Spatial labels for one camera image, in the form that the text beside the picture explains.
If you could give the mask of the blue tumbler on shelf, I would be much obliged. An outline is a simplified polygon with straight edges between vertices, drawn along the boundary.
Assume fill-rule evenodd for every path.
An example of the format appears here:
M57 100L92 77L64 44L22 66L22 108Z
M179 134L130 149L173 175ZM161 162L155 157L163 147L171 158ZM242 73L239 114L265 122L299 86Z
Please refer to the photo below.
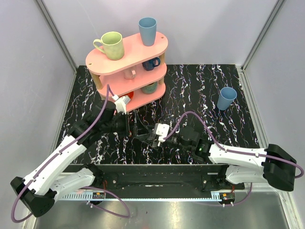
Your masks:
M139 20L138 25L143 45L153 46L156 37L156 19L151 17L145 17Z

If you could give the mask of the pink mug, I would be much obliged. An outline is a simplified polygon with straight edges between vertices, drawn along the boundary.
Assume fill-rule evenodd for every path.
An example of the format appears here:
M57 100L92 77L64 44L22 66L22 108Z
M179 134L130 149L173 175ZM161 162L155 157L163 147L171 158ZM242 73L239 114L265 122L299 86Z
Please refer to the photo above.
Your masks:
M124 78L126 80L132 80L136 77L136 70L133 68L126 69L126 70L124 70L123 74L124 74Z

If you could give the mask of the dark blue mug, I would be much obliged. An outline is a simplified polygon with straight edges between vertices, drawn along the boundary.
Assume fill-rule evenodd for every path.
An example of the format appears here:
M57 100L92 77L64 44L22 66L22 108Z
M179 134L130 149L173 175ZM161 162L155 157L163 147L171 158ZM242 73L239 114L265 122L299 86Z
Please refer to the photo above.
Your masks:
M142 66L143 66L144 70L152 71L155 67L158 67L160 64L161 64L160 58L155 57L153 59L143 62Z

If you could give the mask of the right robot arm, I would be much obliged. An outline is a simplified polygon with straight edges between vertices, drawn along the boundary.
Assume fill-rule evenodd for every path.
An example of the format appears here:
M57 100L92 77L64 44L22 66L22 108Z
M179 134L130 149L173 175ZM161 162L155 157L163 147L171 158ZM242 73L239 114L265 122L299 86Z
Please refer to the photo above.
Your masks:
M186 148L194 162L224 165L224 171L216 177L222 189L252 182L268 183L282 191L294 190L296 160L278 145L269 144L266 149L217 145L202 139L201 134L189 126L172 136L168 132L168 125L161 127L157 132L159 142Z

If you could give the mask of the orange bowl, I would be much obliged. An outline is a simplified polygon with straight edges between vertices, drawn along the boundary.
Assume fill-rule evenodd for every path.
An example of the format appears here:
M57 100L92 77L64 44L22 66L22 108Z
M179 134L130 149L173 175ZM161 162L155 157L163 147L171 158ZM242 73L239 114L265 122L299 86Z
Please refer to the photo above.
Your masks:
M130 99L133 99L133 97L134 97L134 92L129 92L129 93L127 93L127 96L128 96Z

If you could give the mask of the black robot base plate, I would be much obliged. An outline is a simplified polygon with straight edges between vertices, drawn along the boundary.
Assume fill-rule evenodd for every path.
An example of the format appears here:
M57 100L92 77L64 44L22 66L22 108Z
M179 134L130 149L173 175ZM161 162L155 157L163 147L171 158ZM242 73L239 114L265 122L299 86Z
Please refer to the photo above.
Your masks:
M225 179L228 165L70 165L67 171L76 172L82 168L97 173L94 187L108 190L125 187L146 186L190 186L199 191L217 191L233 188L243 190L244 184L234 185Z

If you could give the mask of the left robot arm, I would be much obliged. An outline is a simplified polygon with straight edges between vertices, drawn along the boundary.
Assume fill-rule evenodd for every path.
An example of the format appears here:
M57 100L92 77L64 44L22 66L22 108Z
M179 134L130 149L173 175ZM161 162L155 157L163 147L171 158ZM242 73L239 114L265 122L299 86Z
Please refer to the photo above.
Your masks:
M84 187L93 189L110 187L112 175L106 175L95 164L84 164L80 170L67 177L58 176L79 155L96 143L103 134L117 133L138 140L151 139L153 128L144 125L135 114L130 118L111 101L103 101L81 120L75 122L60 145L35 170L25 177L15 177L10 185L18 201L30 214L41 217L63 196Z

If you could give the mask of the blue tumbler on table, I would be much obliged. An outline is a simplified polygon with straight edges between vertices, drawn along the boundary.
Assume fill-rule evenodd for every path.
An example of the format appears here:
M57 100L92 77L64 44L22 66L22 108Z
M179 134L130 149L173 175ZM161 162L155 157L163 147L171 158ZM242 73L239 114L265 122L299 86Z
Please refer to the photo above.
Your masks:
M224 87L220 90L217 108L219 110L226 110L230 104L236 99L237 92L232 87Z

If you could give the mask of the teal speckled cup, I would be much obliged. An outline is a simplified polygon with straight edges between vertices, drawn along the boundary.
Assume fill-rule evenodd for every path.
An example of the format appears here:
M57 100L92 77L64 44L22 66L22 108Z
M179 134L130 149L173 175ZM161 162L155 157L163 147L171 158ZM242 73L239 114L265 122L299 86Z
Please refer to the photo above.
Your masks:
M141 88L144 94L153 94L157 90L158 83L154 82Z

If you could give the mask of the pink three-tier shelf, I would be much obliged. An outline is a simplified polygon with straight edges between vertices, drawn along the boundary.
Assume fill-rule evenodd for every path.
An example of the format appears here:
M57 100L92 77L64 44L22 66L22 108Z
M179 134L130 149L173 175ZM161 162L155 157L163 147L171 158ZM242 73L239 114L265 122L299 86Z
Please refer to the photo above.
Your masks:
M133 93L127 111L160 99L166 90L164 77L167 65L164 61L168 39L157 32L153 46L145 46L140 34L123 38L125 55L113 61L97 49L86 57L86 66L93 78L101 98L105 98L107 87L118 96Z

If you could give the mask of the green mug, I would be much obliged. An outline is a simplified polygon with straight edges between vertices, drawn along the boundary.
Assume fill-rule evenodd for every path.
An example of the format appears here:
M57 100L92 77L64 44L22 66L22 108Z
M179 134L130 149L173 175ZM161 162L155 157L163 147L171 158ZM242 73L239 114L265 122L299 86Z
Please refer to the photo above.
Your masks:
M100 39L95 39L93 45L110 60L117 61L124 56L122 35L119 32L107 32Z

